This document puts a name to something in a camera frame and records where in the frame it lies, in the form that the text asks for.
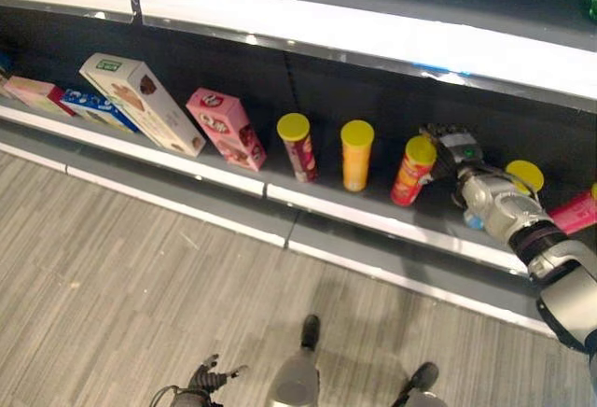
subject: red box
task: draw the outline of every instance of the red box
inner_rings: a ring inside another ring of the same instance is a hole
[[[190,96],[187,108],[226,161],[259,170],[265,161],[265,150],[240,99],[199,88]]]

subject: wood-pattern floor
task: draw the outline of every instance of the wood-pattern floor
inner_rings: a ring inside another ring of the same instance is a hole
[[[452,407],[595,402],[549,338],[0,155],[0,405],[147,406],[219,352],[251,370],[216,399],[260,406],[309,312],[322,407],[388,406],[426,360]]]

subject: product box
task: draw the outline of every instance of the product box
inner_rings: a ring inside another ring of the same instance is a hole
[[[0,96],[7,97],[8,99],[12,99],[12,94],[8,92],[4,87],[8,83],[8,78],[0,73]]]
[[[205,139],[145,63],[96,53],[79,72],[158,146],[201,152]]]
[[[11,67],[10,58],[4,52],[0,51],[0,96],[7,97],[8,99],[12,99],[12,94],[5,90],[4,86],[10,77]]]
[[[226,161],[259,170],[265,150],[238,98],[199,88],[188,100],[187,108]]]
[[[13,76],[4,88],[31,108],[62,115],[75,115],[73,110],[60,102],[64,91],[53,83]]]
[[[139,132],[139,129],[103,96],[66,90],[61,102],[79,116],[93,122],[117,127],[125,132]]]

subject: black shelf back panel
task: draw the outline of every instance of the black shelf back panel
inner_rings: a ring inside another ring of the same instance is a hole
[[[0,48],[13,54],[17,75],[89,91],[78,69],[92,53],[143,60],[181,106],[199,86],[243,98],[265,147],[281,147],[269,144],[276,120],[301,111],[312,121],[316,147],[335,148],[339,156],[333,143],[340,141],[342,123],[366,119],[381,139],[373,150],[373,171],[395,168],[406,141],[429,121],[468,126],[495,165],[535,162],[555,194],[547,204],[587,188],[597,171],[597,116],[430,78],[138,23],[7,7],[0,7]],[[336,137],[329,134],[334,129]]]

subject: green logo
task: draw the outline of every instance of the green logo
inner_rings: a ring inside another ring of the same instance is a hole
[[[118,69],[122,66],[121,62],[114,62],[112,60],[101,60],[95,66],[97,69],[103,69],[104,71],[118,71]]]

